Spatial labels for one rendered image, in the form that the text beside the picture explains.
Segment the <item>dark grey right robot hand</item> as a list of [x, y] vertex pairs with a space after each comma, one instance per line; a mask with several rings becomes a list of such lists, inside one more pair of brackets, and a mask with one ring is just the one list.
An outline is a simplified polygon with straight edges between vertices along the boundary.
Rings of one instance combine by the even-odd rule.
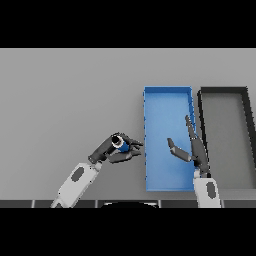
[[170, 153], [185, 162], [194, 162], [194, 167], [199, 171], [199, 176], [210, 178], [210, 166], [207, 157], [207, 152], [202, 139], [196, 134], [190, 117], [185, 116], [186, 126], [188, 128], [188, 135], [191, 143], [191, 152], [188, 153], [176, 146], [171, 138], [167, 139]]

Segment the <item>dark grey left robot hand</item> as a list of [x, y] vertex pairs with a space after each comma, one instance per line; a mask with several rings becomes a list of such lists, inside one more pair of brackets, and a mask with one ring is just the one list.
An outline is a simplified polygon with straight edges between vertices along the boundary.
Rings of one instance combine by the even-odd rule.
[[[112, 145], [112, 136], [120, 135], [130, 146], [128, 152], [120, 152]], [[104, 162], [105, 160], [109, 160], [110, 163], [120, 163], [131, 160], [134, 156], [139, 156], [141, 154], [140, 148], [143, 146], [142, 142], [131, 139], [125, 133], [116, 132], [110, 135], [107, 139], [105, 139], [96, 149], [95, 151], [88, 156], [88, 160], [92, 164], [96, 164], [98, 162]]]

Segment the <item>blue pipe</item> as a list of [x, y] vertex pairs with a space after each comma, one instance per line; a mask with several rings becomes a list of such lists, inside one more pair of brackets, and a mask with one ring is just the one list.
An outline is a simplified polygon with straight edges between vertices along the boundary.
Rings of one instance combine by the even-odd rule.
[[130, 146], [120, 135], [112, 136], [112, 145], [120, 152], [128, 152], [130, 149]]

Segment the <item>dark grey bin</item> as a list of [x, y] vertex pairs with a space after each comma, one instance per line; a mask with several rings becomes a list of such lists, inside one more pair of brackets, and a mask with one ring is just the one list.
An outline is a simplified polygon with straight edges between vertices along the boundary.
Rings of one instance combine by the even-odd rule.
[[256, 189], [256, 130], [247, 87], [201, 87], [202, 139], [220, 189]]

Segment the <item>blue bin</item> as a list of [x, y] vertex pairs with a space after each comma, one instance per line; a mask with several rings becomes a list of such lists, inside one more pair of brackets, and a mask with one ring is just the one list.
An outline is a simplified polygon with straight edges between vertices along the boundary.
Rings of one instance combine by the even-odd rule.
[[146, 191], [193, 191], [193, 162], [185, 162], [170, 153], [167, 139], [191, 153], [185, 116], [196, 128], [194, 102], [190, 86], [145, 86], [144, 155]]

